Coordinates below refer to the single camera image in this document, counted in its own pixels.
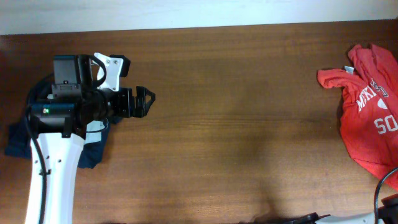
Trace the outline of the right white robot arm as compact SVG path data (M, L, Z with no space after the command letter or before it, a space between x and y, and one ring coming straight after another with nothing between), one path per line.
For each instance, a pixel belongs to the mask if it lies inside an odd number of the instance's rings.
M357 215L337 217L332 215L319 216L317 213L310 213L302 217L280 218L271 223L283 224L397 224L397 194L382 199L383 206L378 208L377 221L374 213L362 213Z

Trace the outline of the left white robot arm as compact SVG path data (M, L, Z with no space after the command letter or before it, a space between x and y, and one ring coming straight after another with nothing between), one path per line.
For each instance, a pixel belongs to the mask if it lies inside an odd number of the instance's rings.
M110 117L143 118L155 93L122 88L129 72L124 55L56 55L49 90L27 104L32 175L26 223L71 223L75 178L88 125Z

